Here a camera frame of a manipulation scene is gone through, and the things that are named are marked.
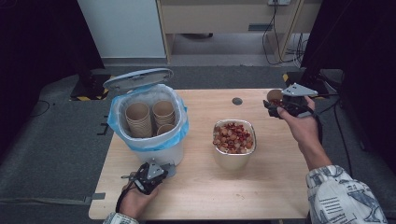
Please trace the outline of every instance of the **patterned sleeve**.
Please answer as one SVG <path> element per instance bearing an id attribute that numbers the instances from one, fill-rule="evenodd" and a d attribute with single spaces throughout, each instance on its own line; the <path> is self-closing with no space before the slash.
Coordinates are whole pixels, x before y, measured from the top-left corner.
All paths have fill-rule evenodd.
<path id="1" fill-rule="evenodd" d="M 306 176 L 312 223 L 388 223 L 370 188 L 340 166 Z"/>
<path id="2" fill-rule="evenodd" d="M 123 214 L 112 212 L 108 215 L 103 224 L 139 224 L 139 222 Z"/>

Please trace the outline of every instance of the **wooden table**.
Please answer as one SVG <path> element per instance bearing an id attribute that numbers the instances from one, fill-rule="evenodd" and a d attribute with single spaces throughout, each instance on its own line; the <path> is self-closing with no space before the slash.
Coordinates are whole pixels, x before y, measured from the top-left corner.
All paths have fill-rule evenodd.
<path id="1" fill-rule="evenodd" d="M 304 157 L 284 120 L 271 118 L 262 104 L 268 89 L 180 90 L 188 108 L 190 130 L 183 140 L 184 158 L 177 174 L 165 179 L 159 195 L 142 220 L 180 219 L 282 219 L 305 218 L 308 212 Z M 234 105 L 239 97 L 243 103 Z M 212 132 L 220 119 L 244 119 L 252 123 L 257 148 L 240 172 L 222 170 L 213 157 Z M 90 218 L 105 219 L 114 211 L 121 179 L 142 164 L 114 134 L 96 193 Z"/>

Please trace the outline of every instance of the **wall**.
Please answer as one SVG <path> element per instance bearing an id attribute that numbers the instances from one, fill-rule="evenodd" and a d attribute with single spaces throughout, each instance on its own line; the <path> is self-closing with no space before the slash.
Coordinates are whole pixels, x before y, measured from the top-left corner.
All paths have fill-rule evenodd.
<path id="1" fill-rule="evenodd" d="M 165 58 L 155 0 L 78 0 L 102 58 Z"/>

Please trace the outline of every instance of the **nuts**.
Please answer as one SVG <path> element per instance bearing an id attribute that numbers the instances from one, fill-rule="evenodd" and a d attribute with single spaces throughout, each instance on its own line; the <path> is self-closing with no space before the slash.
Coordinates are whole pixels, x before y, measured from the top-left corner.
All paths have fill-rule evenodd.
<path id="1" fill-rule="evenodd" d="M 230 122 L 215 128 L 213 144 L 225 153 L 245 154 L 253 147 L 253 138 L 243 124 Z"/>

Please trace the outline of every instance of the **open lid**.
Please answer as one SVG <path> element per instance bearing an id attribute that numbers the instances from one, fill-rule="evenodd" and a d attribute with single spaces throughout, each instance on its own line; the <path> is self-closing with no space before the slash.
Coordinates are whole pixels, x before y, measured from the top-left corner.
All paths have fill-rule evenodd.
<path id="1" fill-rule="evenodd" d="M 135 71 L 113 77 L 103 84 L 108 90 L 128 91 L 142 86 L 155 85 L 173 77 L 173 71 L 167 68 L 154 68 Z"/>

